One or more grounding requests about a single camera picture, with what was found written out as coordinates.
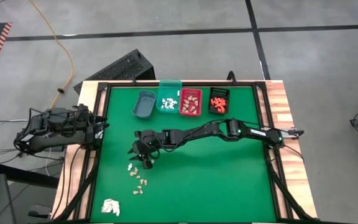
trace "black floor stripe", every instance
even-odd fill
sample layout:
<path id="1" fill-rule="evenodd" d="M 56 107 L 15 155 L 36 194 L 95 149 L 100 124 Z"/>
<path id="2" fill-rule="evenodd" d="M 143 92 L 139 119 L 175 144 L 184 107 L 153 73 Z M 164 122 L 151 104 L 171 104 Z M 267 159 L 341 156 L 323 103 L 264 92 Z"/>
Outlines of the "black floor stripe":
<path id="1" fill-rule="evenodd" d="M 267 68 L 265 52 L 264 52 L 264 48 L 262 47 L 262 41 L 260 40 L 260 36 L 258 33 L 258 26 L 256 24 L 256 18 L 255 18 L 254 10 L 252 8 L 251 1 L 246 0 L 246 4 L 247 4 L 249 20 L 251 22 L 251 28 L 254 33 L 255 45 L 256 45 L 256 50 L 258 52 L 260 66 L 262 69 L 262 75 L 264 76 L 264 78 L 266 80 L 270 80 L 271 78 L 270 78 L 270 74 L 269 74 L 269 69 Z"/>
<path id="2" fill-rule="evenodd" d="M 197 30 L 166 30 L 166 31 L 145 31 L 145 32 L 121 32 L 105 34 L 77 34 L 77 35 L 57 35 L 59 40 L 73 39 L 93 39 L 111 37 L 150 37 L 164 35 L 193 35 L 193 34 L 236 34 L 252 32 L 250 28 L 228 28 L 228 29 L 197 29 Z M 29 36 L 29 37 L 8 37 L 6 41 L 23 40 L 54 40 L 52 35 Z"/>
<path id="3" fill-rule="evenodd" d="M 258 28 L 258 31 L 259 32 L 291 32 L 291 31 L 352 30 L 352 29 L 358 29 L 358 25 L 271 27 L 271 28 Z"/>

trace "plastic tray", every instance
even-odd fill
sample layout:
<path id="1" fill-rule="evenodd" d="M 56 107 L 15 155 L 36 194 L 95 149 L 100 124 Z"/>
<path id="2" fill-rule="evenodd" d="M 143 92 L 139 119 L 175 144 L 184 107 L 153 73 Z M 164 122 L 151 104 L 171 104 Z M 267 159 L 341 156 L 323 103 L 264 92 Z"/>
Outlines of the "plastic tray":
<path id="1" fill-rule="evenodd" d="M 195 101 L 189 100 L 189 97 L 192 96 L 192 98 L 197 98 L 198 106 L 195 105 Z M 201 90 L 195 90 L 195 89 L 187 89 L 184 88 L 181 90 L 181 97 L 180 97 L 180 111 L 179 113 L 185 116 L 199 116 L 201 114 L 201 102 L 202 102 L 202 96 L 203 92 Z M 185 104 L 185 100 L 189 101 L 189 107 L 187 110 L 189 111 L 192 106 L 195 106 L 196 113 L 193 112 L 186 113 L 183 111 L 183 105 Z"/>
<path id="2" fill-rule="evenodd" d="M 211 99 L 213 98 L 224 98 L 226 100 L 226 106 L 224 107 L 224 113 L 219 112 L 214 105 L 211 104 Z M 208 111 L 212 114 L 224 115 L 229 112 L 229 102 L 230 102 L 230 90 L 223 88 L 211 87 L 209 91 L 209 100 L 208 100 Z"/>
<path id="3" fill-rule="evenodd" d="M 155 103 L 155 93 L 141 90 L 132 113 L 140 118 L 149 119 Z"/>
<path id="4" fill-rule="evenodd" d="M 179 80 L 160 80 L 158 88 L 156 107 L 159 111 L 164 113 L 177 113 L 179 111 L 181 81 Z M 173 109 L 165 108 L 163 106 L 163 99 L 171 98 L 178 102 L 173 106 Z"/>

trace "gray floor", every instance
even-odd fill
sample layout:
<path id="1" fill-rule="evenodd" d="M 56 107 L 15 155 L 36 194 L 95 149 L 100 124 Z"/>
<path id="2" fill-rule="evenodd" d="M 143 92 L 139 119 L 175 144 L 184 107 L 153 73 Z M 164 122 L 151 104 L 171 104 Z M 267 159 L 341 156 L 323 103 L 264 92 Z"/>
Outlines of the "gray floor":
<path id="1" fill-rule="evenodd" d="M 36 0 L 57 34 L 250 27 L 241 0 Z M 358 25 L 358 1 L 252 1 L 259 27 Z M 0 4 L 9 36 L 50 35 L 27 0 Z M 284 80 L 318 216 L 358 223 L 358 30 L 261 33 L 270 76 Z M 248 34 L 174 35 L 64 40 L 75 64 L 71 86 L 133 49 L 154 65 L 158 79 L 263 79 L 254 38 Z M 6 42 L 0 55 L 0 119 L 27 119 L 28 107 L 50 106 L 70 66 L 53 41 Z M 69 89 L 57 106 L 76 104 Z M 23 124 L 0 126 L 0 149 L 11 148 Z M 0 162 L 14 156 L 6 154 Z M 61 156 L 52 153 L 53 157 Z M 16 159 L 31 169 L 43 159 Z M 41 190 L 31 191 L 33 195 Z"/>

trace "teal bin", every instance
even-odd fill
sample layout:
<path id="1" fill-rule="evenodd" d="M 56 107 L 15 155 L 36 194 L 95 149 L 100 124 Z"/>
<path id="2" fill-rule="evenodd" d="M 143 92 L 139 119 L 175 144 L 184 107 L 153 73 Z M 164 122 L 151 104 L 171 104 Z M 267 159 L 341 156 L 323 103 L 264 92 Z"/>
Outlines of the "teal bin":
<path id="1" fill-rule="evenodd" d="M 164 113 L 177 113 L 180 107 L 180 80 L 160 80 L 158 88 L 156 107 L 159 111 Z"/>

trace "white pieces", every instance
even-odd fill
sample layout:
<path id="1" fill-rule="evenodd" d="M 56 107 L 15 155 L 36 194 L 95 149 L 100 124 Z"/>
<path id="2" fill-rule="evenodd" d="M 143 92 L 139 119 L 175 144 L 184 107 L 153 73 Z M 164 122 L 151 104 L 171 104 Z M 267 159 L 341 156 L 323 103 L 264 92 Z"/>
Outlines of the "white pieces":
<path id="1" fill-rule="evenodd" d="M 177 105 L 178 102 L 176 100 L 173 100 L 172 98 L 163 98 L 162 99 L 162 106 L 161 108 L 165 109 L 175 109 L 175 105 Z"/>
<path id="2" fill-rule="evenodd" d="M 113 214 L 116 214 L 116 216 L 119 216 L 119 202 L 115 201 L 113 199 L 106 199 L 104 200 L 103 207 L 102 207 L 102 213 L 110 213 L 113 212 Z"/>

